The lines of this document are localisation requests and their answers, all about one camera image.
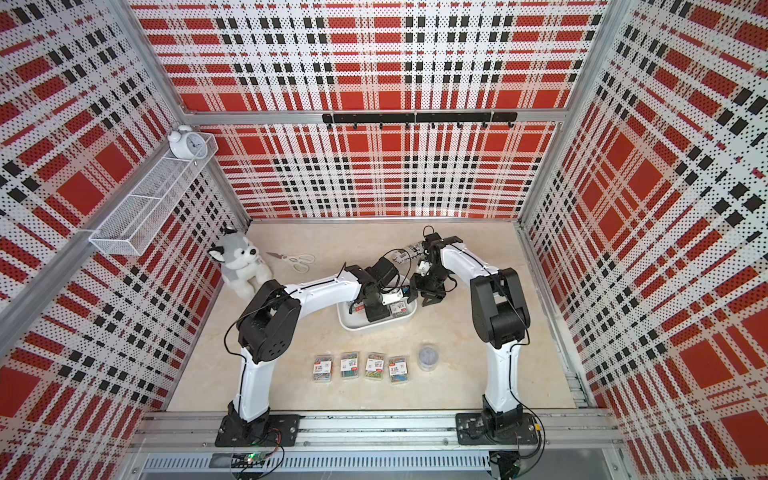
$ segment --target white scissors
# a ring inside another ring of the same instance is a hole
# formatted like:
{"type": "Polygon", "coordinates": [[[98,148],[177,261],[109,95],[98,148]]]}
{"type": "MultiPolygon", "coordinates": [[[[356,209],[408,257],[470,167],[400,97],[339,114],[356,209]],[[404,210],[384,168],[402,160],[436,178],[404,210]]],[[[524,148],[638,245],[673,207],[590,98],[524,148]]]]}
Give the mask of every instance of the white scissors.
{"type": "Polygon", "coordinates": [[[292,257],[290,255],[283,255],[281,253],[266,252],[267,255],[279,258],[291,264],[293,269],[299,273],[307,273],[310,271],[310,263],[315,263],[315,256],[308,253],[302,253],[298,257],[292,257]]]}

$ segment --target plaid wall panel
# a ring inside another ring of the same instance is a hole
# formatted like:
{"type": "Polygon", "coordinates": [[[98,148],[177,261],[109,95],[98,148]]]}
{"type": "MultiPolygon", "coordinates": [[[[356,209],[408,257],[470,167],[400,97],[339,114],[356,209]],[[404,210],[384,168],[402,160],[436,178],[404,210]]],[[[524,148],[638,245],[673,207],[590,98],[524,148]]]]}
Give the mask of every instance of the plaid wall panel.
{"type": "Polygon", "coordinates": [[[0,309],[160,143],[170,115],[100,2],[0,10],[0,309]]]}
{"type": "Polygon", "coordinates": [[[95,254],[0,363],[0,478],[110,478],[214,300],[233,223],[203,172],[141,257],[95,254]]]}
{"type": "Polygon", "coordinates": [[[516,217],[554,124],[215,125],[251,217],[516,217]]]}
{"type": "Polygon", "coordinates": [[[767,48],[764,0],[635,2],[526,225],[645,478],[768,475],[767,48]]]}
{"type": "Polygon", "coordinates": [[[556,108],[607,0],[130,0],[190,111],[556,108]]]}

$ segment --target plush dog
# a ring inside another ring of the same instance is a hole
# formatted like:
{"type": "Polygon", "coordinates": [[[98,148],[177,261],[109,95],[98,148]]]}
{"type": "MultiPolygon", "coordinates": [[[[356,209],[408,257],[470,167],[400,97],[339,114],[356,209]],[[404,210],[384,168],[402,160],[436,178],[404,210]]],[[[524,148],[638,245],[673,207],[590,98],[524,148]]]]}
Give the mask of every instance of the plush dog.
{"type": "Polygon", "coordinates": [[[250,300],[261,285],[273,278],[272,270],[248,238],[236,230],[224,228],[221,245],[208,250],[208,254],[221,263],[221,276],[240,298],[250,300]],[[256,278],[258,285],[249,280],[256,278]]]}

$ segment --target alarm clock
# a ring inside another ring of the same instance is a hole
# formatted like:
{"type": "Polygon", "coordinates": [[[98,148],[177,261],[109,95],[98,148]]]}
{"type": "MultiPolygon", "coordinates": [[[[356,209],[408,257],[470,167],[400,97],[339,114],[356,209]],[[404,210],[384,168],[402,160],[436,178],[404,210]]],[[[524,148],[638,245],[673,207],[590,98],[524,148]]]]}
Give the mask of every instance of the alarm clock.
{"type": "Polygon", "coordinates": [[[196,131],[192,131],[189,125],[179,125],[178,131],[168,134],[170,151],[181,160],[198,161],[208,155],[208,146],[205,138],[196,131]]]}

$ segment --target wire mesh basket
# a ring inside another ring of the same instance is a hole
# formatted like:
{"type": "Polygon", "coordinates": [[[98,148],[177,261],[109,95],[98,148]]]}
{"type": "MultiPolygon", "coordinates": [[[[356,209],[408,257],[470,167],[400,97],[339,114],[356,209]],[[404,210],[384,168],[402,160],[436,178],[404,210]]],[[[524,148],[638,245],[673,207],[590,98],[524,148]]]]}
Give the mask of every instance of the wire mesh basket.
{"type": "Polygon", "coordinates": [[[140,256],[181,200],[184,192],[219,149],[213,134],[208,154],[197,161],[176,158],[170,150],[101,222],[90,241],[108,255],[140,256]]]}

